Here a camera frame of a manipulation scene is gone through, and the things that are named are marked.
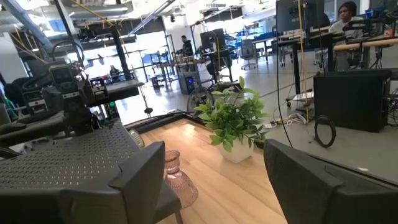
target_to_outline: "ceiling pipe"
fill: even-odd
[[[140,24],[138,24],[128,35],[135,34],[139,29],[143,28],[149,21],[157,17],[165,8],[171,5],[175,0],[167,0],[158,9],[151,12]]]
[[[52,48],[50,40],[43,34],[38,25],[30,19],[28,13],[18,4],[16,0],[0,0],[2,6],[17,18],[33,35],[44,45],[45,48]]]

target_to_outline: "white pillar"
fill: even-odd
[[[360,14],[364,14],[365,10],[369,9],[370,0],[361,0],[360,4]]]
[[[25,67],[8,33],[0,37],[0,72],[7,83],[27,77]]]

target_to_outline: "computer tower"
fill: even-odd
[[[152,86],[154,87],[154,89],[160,88],[159,81],[158,81],[157,77],[152,77],[152,78],[150,78],[150,80],[152,82]]]
[[[336,126],[377,133],[386,124],[391,71],[385,69],[318,73],[313,78],[315,117]]]
[[[191,94],[191,92],[195,89],[195,81],[193,79],[193,76],[188,76],[188,77],[179,77],[178,78],[180,81],[180,88],[182,94]]]

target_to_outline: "office chair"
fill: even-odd
[[[256,47],[253,45],[252,40],[242,40],[242,47],[241,47],[242,56],[241,58],[248,63],[241,67],[242,70],[245,70],[247,67],[253,65],[253,68],[257,67],[256,63],[251,63],[250,59],[256,57]]]

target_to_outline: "computer monitor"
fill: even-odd
[[[301,1],[302,28],[319,28],[325,18],[324,0]],[[299,7],[297,0],[278,0],[276,1],[276,16],[278,22],[278,32],[300,29]]]
[[[213,43],[217,44],[217,40],[220,48],[222,48],[225,45],[225,36],[223,29],[215,29],[212,31],[203,32],[200,34],[200,39],[201,39],[201,46],[204,49],[212,49]]]

